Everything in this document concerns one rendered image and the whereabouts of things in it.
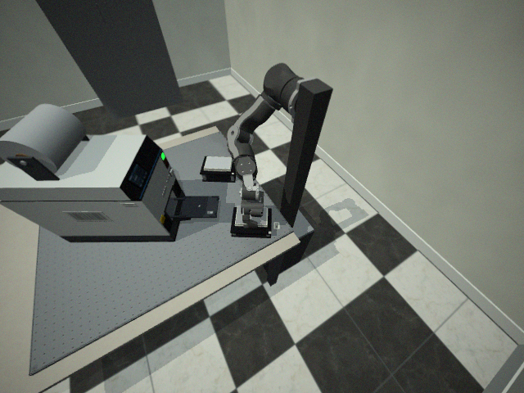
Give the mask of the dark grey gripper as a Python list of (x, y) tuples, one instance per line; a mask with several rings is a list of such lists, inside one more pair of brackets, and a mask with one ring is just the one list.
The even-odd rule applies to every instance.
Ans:
[(264, 208), (264, 192), (259, 187), (259, 200), (242, 200), (241, 213), (243, 228), (258, 228), (258, 223), (250, 219), (252, 217), (262, 217)]

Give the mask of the grey cylinder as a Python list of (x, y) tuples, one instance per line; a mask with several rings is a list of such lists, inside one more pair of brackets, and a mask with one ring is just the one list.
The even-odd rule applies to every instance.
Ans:
[(33, 156), (55, 174), (85, 135), (83, 123), (69, 111), (41, 104), (0, 137), (0, 157), (13, 165), (8, 156)]

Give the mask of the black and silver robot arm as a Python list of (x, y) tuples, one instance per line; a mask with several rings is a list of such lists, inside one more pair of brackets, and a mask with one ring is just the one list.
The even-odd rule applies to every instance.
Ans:
[(236, 175), (243, 182), (239, 192), (242, 200), (259, 200), (259, 184), (254, 183), (258, 169), (251, 148), (253, 132), (275, 112), (275, 109), (279, 111), (283, 108), (287, 111), (294, 124), (300, 84), (315, 79), (317, 78), (299, 77), (285, 63), (272, 66), (264, 77), (264, 91), (228, 130), (228, 151), (233, 158)]

